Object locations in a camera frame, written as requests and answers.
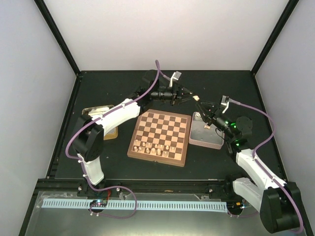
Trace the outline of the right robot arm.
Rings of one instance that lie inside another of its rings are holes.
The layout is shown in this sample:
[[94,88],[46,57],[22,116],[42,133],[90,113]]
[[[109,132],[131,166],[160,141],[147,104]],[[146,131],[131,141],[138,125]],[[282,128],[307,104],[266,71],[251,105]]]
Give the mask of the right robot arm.
[[251,149],[248,138],[252,135],[252,120],[241,116],[235,121],[224,114],[230,103],[242,106],[229,97],[223,96],[220,104],[205,102],[194,96],[197,109],[205,124],[214,125],[226,136],[228,151],[248,177],[233,178],[224,185],[224,193],[229,198],[243,197],[259,213],[260,220],[270,233],[290,230],[299,234],[304,229],[299,206],[301,195],[293,182],[286,182],[264,164],[257,150],[273,136]]

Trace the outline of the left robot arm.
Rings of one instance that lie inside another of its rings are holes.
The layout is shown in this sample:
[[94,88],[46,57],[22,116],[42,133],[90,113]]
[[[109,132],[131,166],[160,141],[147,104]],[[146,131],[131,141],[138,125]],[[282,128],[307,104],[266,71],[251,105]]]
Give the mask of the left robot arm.
[[68,158],[74,158],[80,163],[83,177],[89,183],[88,190],[94,196],[101,196],[106,189],[100,163],[105,135],[122,123],[145,113],[155,100],[169,102],[172,106],[191,100],[195,94],[178,82],[180,75],[180,72],[174,72],[169,78],[158,70],[147,88],[138,87],[128,98],[105,113],[97,116],[83,114],[79,117],[76,133],[65,152]]

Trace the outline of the second right white arm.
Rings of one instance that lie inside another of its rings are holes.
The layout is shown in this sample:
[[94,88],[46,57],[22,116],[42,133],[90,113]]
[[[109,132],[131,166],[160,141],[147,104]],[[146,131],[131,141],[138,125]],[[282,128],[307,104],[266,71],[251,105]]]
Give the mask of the second right white arm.
[[225,135],[228,153],[237,165],[243,168],[250,177],[257,177],[258,181],[251,182],[247,177],[233,176],[229,179],[231,192],[247,200],[257,211],[260,211],[264,186],[259,186],[261,177],[256,172],[258,165],[254,163],[254,151],[248,145],[248,138],[252,135],[252,120],[241,116],[235,121],[229,120],[225,112],[230,103],[242,105],[227,96],[223,96],[221,103],[206,102],[193,97],[202,120],[207,125],[214,125]]

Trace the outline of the pink tin with light pieces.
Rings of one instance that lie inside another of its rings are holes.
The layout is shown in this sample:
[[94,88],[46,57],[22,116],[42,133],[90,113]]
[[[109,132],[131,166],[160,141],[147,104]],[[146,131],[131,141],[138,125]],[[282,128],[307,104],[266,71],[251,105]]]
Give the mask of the pink tin with light pieces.
[[224,134],[222,131],[216,131],[216,127],[212,124],[210,129],[205,129],[204,121],[199,112],[192,115],[189,143],[196,146],[221,149],[224,144]]

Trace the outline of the wooden chess board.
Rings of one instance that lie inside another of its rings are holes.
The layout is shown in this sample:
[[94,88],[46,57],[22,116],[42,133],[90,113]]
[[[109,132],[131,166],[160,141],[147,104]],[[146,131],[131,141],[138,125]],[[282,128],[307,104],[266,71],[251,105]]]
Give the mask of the wooden chess board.
[[[178,113],[171,113],[160,110],[149,109],[147,112],[140,115],[137,119],[135,129],[129,144],[127,156],[131,158],[154,161],[162,164],[168,164],[178,167],[184,167],[189,142],[189,133],[192,117]],[[143,152],[134,151],[135,140],[141,143],[139,147],[144,149]],[[142,142],[152,143],[150,153],[146,153],[146,148],[142,146]],[[162,156],[151,154],[151,149],[154,145],[164,145]],[[163,156],[165,146],[170,147],[168,157]],[[171,147],[175,147],[176,151],[171,152]]]

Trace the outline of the gold tin with dark pieces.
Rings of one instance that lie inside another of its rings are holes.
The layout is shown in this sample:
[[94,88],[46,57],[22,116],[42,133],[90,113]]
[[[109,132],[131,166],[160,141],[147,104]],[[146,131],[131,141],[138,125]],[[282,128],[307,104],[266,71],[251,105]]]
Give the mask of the gold tin with dark pieces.
[[97,118],[100,118],[100,120],[98,120],[96,124],[102,125],[104,129],[104,135],[103,135],[104,140],[115,139],[118,136],[118,128],[110,124],[111,120],[108,117],[103,117],[103,115],[113,107],[114,107],[113,105],[103,105],[103,106],[84,108],[82,110],[82,114],[89,115],[92,118],[92,120],[96,120]]

